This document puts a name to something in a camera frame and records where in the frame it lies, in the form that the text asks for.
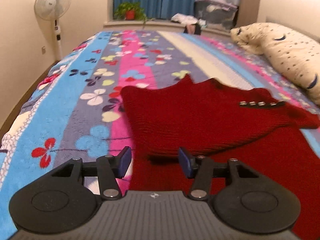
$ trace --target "white logo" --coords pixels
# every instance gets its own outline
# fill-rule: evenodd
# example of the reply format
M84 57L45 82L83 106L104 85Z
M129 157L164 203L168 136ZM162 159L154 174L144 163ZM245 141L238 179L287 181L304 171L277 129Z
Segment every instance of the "white logo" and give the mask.
M152 197L152 198L157 198L159 196L160 195L158 193L156 193L156 192L150 194L150 197Z

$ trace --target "electric fan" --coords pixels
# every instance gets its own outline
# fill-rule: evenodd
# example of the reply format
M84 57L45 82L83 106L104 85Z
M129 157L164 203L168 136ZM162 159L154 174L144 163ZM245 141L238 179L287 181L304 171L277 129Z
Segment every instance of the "electric fan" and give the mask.
M70 3L70 0L36 0L35 2L36 15L45 21L54 20L54 34L58 44L58 60L62 59L59 18L66 13Z

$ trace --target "ribbed gray surface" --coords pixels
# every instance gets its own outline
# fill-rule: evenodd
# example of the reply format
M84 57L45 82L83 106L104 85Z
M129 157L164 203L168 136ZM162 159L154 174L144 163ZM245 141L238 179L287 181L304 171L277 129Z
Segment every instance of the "ribbed gray surface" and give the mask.
M14 240L298 240L291 232L253 236L218 220L209 206L187 199L181 191L129 191L126 197L103 203L85 225L59 235L39 236L19 231Z

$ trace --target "bed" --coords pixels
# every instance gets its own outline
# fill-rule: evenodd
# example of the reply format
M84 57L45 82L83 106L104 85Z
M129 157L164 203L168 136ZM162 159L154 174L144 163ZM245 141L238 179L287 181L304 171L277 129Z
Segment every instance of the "bed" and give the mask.
M320 113L264 57L246 53L229 37L160 31L97 33L50 70L2 139L0 240L16 231L8 203L17 190L72 157L89 162L107 153L116 155L124 146L134 149L124 121L122 87L164 88L186 73L195 82L216 77L245 90L264 87L279 100ZM320 157L319 130L302 133ZM118 181L123 193L131 174L129 168ZM85 185L99 192L97 179L86 179Z

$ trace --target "flower pot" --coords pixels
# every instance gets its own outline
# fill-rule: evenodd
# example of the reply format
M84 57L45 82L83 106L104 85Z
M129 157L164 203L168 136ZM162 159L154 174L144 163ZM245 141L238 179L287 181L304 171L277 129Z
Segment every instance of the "flower pot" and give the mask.
M134 16L135 16L134 10L130 10L130 11L125 12L125 19L126 20L134 20Z

